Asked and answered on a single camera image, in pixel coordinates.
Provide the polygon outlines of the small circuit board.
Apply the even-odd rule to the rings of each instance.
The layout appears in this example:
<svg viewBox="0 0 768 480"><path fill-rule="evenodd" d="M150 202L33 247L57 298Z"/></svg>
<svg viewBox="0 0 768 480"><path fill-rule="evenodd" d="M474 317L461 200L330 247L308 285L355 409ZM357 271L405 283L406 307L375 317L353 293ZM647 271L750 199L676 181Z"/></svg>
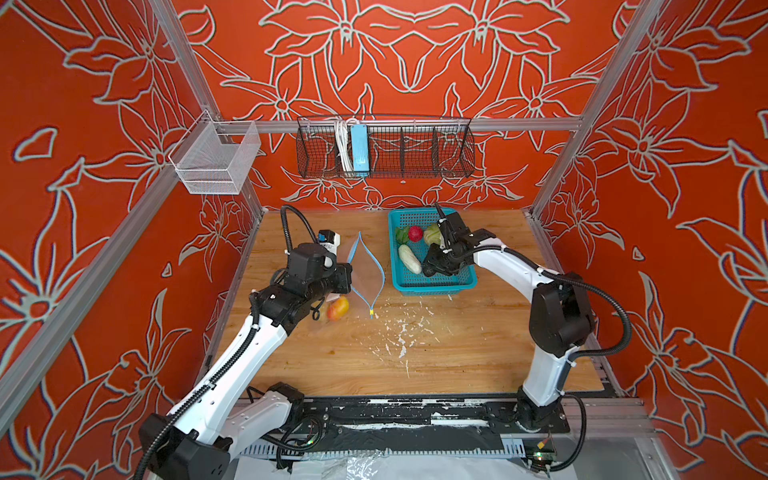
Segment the small circuit board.
<svg viewBox="0 0 768 480"><path fill-rule="evenodd" d="M533 447L526 450L525 465L534 473L549 474L551 466L555 463L557 454L554 450L544 447Z"/></svg>

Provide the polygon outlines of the clear zip top bag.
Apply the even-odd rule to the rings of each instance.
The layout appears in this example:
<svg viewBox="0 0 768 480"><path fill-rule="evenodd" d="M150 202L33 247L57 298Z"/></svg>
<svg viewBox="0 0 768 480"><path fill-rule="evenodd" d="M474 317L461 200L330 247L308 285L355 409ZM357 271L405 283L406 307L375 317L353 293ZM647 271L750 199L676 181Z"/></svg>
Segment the clear zip top bag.
<svg viewBox="0 0 768 480"><path fill-rule="evenodd" d="M350 303L346 316L353 314L362 319L377 319L376 302L383 292L386 276L381 262L365 244L362 233L358 232L349 245L341 237L336 257L340 263L352 266L351 290L347 294L330 294L326 298L325 314L330 303L345 296Z"/></svg>

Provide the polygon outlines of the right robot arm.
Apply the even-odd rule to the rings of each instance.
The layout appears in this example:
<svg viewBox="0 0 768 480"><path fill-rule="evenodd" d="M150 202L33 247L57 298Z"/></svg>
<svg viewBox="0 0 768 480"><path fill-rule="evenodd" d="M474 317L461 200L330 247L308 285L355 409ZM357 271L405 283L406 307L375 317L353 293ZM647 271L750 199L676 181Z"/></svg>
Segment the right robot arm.
<svg viewBox="0 0 768 480"><path fill-rule="evenodd" d="M629 316L617 300L579 275L548 269L490 231L470 230L459 213L447 213L440 205L435 209L443 241L429 247L422 263L425 276L454 276L475 265L505 281L530 303L529 334L535 348L528 375L516 393L514 421L523 430L536 432L557 413L577 359L615 355L629 345ZM582 348L596 327L590 294L605 300L621 321L622 335L608 348Z"/></svg>

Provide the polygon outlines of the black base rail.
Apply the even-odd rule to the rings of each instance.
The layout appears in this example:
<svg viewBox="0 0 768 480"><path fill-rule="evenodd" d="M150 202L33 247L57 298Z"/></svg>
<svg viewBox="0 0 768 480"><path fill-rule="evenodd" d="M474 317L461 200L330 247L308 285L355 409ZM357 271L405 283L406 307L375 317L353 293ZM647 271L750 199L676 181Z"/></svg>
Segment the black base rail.
<svg viewBox="0 0 768 480"><path fill-rule="evenodd" d="M538 440L574 432L561 407L541 427L523 429L512 394L308 397L273 432L305 442L319 457L343 454L521 456Z"/></svg>

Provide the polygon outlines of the green cabbage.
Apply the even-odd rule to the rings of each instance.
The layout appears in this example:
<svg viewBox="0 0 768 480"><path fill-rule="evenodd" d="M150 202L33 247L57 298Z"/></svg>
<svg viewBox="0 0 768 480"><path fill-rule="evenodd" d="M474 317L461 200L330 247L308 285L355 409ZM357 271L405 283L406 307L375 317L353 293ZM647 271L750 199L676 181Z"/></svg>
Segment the green cabbage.
<svg viewBox="0 0 768 480"><path fill-rule="evenodd" d="M437 245L440 248L445 246L445 240L438 224L432 224L424 229L422 239L428 246Z"/></svg>

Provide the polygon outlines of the red fruit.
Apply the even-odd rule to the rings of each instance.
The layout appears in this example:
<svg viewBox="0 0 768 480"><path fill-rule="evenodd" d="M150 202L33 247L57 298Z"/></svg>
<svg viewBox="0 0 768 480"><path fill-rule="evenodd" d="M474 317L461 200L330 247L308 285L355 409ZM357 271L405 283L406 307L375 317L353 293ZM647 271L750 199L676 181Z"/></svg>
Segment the red fruit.
<svg viewBox="0 0 768 480"><path fill-rule="evenodd" d="M423 237L424 237L424 231L421 227L414 225L409 228L408 238L411 242L414 242L414 243L419 242L423 239Z"/></svg>

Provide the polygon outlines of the white radish with leaves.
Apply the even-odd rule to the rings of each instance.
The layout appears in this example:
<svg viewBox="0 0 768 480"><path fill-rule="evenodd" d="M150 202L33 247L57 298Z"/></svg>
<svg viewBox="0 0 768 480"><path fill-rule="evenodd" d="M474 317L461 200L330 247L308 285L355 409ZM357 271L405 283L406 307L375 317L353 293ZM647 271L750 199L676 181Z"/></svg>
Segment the white radish with leaves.
<svg viewBox="0 0 768 480"><path fill-rule="evenodd" d="M412 274L421 274L422 264L408 246L409 229L406 227L397 227L395 229L395 240L397 243L398 256L404 267Z"/></svg>

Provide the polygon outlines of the orange yellow mango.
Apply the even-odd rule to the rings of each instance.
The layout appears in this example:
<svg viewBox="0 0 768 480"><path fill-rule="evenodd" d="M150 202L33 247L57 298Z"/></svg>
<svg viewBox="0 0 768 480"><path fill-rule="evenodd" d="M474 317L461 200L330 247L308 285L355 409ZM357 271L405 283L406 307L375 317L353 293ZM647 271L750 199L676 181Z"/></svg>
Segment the orange yellow mango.
<svg viewBox="0 0 768 480"><path fill-rule="evenodd" d="M340 296L328 305L326 316L329 321L339 321L344 318L350 309L349 300L345 296Z"/></svg>

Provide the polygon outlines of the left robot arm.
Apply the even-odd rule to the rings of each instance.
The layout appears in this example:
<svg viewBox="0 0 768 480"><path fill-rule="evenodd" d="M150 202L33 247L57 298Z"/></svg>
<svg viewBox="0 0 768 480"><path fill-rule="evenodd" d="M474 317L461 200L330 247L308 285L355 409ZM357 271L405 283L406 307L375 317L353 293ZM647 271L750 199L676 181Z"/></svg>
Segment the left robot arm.
<svg viewBox="0 0 768 480"><path fill-rule="evenodd" d="M143 455L134 478L220 479L245 448L263 440L279 452L307 452L324 435L314 417L302 418L302 394L278 383L241 412L234 408L255 374L306 317L319 319L333 295L352 290L352 267L337 259L340 237L311 231L293 243L288 213L280 209L287 263L269 284L249 295L249 314L236 337L190 393L167 414L152 414L140 428Z"/></svg>

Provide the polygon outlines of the light blue box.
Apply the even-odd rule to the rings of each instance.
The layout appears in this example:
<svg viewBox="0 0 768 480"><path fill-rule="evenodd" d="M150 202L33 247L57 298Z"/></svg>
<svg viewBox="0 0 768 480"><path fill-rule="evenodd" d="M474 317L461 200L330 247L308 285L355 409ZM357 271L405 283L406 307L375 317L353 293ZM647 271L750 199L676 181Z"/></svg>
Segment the light blue box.
<svg viewBox="0 0 768 480"><path fill-rule="evenodd" d="M357 123L350 126L353 172L361 177L370 173L368 127Z"/></svg>

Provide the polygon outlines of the teal plastic basket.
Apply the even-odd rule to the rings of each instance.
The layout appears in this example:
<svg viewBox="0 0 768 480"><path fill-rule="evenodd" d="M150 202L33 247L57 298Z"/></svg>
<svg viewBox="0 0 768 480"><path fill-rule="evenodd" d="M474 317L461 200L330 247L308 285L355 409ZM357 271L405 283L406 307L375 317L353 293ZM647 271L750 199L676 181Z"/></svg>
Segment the teal plastic basket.
<svg viewBox="0 0 768 480"><path fill-rule="evenodd" d="M426 230L436 224L440 215L435 207L403 208L388 213L388 234L390 242L391 280L394 288L406 296L457 295L474 289L478 284L473 266L464 267L456 276L436 273L426 277L423 273L414 274L400 260L396 239L398 229L408 231L417 226Z"/></svg>

